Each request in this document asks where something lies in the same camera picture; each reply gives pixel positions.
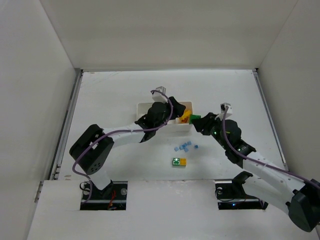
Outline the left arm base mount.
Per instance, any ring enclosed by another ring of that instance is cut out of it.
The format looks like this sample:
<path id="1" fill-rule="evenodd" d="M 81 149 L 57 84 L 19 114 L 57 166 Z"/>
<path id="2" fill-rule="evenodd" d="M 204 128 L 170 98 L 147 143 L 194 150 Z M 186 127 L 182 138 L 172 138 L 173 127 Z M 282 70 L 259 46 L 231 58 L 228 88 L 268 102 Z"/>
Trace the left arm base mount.
<path id="1" fill-rule="evenodd" d="M 104 193 L 84 181 L 79 185 L 82 191 L 81 211 L 125 211 L 127 208 L 128 182 L 116 181 Z"/>

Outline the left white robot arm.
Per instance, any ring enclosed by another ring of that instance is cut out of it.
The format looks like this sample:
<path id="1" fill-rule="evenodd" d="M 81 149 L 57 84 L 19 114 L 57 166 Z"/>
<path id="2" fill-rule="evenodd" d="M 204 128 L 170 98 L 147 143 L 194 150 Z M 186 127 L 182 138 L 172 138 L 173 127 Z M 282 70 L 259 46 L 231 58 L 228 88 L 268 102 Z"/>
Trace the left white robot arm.
<path id="1" fill-rule="evenodd" d="M 128 126 L 103 129 L 90 125 L 69 150 L 74 159 L 73 172 L 88 179 L 90 195 L 97 189 L 102 198 L 108 197 L 114 183 L 102 168 L 111 150 L 149 141 L 169 121 L 182 117 L 185 110 L 186 106 L 171 96 L 164 102 L 155 101 L 146 114 Z"/>

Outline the green lego brick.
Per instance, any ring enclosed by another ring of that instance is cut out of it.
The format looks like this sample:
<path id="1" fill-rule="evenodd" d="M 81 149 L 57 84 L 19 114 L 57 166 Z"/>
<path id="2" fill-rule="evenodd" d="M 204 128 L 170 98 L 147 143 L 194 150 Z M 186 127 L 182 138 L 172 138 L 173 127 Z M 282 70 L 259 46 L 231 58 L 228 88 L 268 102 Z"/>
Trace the green lego brick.
<path id="1" fill-rule="evenodd" d="M 193 124 L 193 121 L 194 120 L 198 120 L 198 119 L 201 119 L 202 117 L 200 115 L 196 115 L 196 114 L 191 114 L 189 116 L 189 124 Z"/>

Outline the yellow lego piece with flower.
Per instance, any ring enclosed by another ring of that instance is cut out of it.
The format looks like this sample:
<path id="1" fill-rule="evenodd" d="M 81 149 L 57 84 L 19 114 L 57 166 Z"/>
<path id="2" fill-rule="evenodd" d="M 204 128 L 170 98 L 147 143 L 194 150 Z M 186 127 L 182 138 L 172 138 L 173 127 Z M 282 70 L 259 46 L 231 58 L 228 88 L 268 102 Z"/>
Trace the yellow lego piece with flower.
<path id="1" fill-rule="evenodd" d="M 190 121 L 190 117 L 189 117 L 189 116 L 180 117 L 180 118 L 179 118 L 179 122 L 180 122 L 181 124 L 189 124 L 189 121 Z"/>

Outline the green yellow lego block pair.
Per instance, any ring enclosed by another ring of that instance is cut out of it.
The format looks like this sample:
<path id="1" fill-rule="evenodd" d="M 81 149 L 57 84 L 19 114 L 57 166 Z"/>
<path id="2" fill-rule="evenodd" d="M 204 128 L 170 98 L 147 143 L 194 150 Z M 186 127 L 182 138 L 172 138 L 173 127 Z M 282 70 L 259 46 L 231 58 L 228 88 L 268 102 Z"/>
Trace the green yellow lego block pair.
<path id="1" fill-rule="evenodd" d="M 186 158 L 173 158 L 171 162 L 172 167 L 185 168 L 187 166 Z"/>

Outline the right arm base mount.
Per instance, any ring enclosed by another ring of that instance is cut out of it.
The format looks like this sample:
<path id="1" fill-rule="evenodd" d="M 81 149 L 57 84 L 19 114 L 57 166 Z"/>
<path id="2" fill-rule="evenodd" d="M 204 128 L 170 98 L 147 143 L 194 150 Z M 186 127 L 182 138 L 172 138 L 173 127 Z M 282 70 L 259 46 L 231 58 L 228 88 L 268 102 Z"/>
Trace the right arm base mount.
<path id="1" fill-rule="evenodd" d="M 233 179 L 217 180 L 215 197 L 219 210 L 266 210 L 269 204 L 257 197 L 248 195 L 240 183 Z"/>

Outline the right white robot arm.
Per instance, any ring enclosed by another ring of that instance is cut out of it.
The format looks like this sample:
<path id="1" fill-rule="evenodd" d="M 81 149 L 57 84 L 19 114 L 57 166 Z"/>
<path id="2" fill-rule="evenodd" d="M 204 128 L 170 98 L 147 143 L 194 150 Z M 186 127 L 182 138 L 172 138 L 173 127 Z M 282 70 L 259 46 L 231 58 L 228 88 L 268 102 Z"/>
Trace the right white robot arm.
<path id="1" fill-rule="evenodd" d="M 242 139 L 234 120 L 208 113 L 194 119 L 198 133 L 212 136 L 227 159 L 243 171 L 233 178 L 240 191 L 284 212 L 301 230 L 311 232 L 320 223 L 320 183 L 283 170 L 264 158 Z"/>

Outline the yellow lego brick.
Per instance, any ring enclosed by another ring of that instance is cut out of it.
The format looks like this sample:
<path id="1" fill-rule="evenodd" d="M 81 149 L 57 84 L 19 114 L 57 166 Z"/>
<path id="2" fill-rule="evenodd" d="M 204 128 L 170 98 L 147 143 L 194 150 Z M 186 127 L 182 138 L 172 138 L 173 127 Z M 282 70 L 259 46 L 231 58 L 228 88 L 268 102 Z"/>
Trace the yellow lego brick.
<path id="1" fill-rule="evenodd" d="M 190 115 L 192 114 L 192 111 L 187 109 L 184 111 L 183 115 L 181 116 L 182 119 L 185 119 L 185 118 L 189 118 Z"/>

